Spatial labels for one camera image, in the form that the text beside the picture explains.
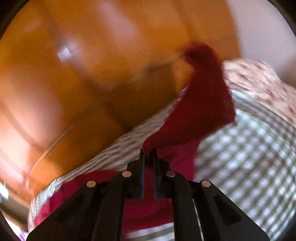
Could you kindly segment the floral bed cover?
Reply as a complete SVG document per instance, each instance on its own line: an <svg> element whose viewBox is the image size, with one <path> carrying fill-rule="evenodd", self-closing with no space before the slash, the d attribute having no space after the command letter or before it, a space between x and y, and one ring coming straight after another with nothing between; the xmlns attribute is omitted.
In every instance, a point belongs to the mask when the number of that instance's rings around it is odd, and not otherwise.
<svg viewBox="0 0 296 241"><path fill-rule="evenodd" d="M224 61L222 67L230 89L246 93L295 125L295 88L281 81L271 65L238 58Z"/></svg>

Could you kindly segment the green white checkered bedsheet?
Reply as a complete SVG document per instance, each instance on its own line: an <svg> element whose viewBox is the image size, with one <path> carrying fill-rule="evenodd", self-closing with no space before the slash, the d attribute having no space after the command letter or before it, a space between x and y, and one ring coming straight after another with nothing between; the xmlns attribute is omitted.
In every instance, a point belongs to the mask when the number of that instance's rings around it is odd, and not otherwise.
<svg viewBox="0 0 296 241"><path fill-rule="evenodd" d="M295 215L295 128L240 91L231 92L236 124L209 136L196 150L195 180L213 182L228 198L276 240ZM96 157L54 179L31 202L28 228L41 207L74 177L97 169L123 170L139 157L144 140L157 131L171 106L119 137Z"/></svg>

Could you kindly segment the dark red garment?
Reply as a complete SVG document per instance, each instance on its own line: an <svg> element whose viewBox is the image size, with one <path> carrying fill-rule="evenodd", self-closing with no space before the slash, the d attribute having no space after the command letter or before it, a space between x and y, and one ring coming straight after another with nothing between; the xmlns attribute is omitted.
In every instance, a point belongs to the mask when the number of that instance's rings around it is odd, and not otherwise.
<svg viewBox="0 0 296 241"><path fill-rule="evenodd" d="M235 110L214 50L205 44L194 45L185 52L185 60L194 69L187 89L164 124L146 138L142 147L145 154L156 149L161 160L192 180L196 150L201 140L233 123ZM172 221L171 202L154 197L152 169L147 168L144 198L126 201L123 230L143 230Z"/></svg>

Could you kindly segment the orange wooden wardrobe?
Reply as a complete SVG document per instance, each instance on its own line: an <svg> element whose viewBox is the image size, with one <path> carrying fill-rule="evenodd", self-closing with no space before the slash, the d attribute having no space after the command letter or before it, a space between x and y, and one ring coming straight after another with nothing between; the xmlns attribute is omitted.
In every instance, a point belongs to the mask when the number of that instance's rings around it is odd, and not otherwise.
<svg viewBox="0 0 296 241"><path fill-rule="evenodd" d="M1 1L1 181L30 202L150 118L198 42L239 57L226 1Z"/></svg>

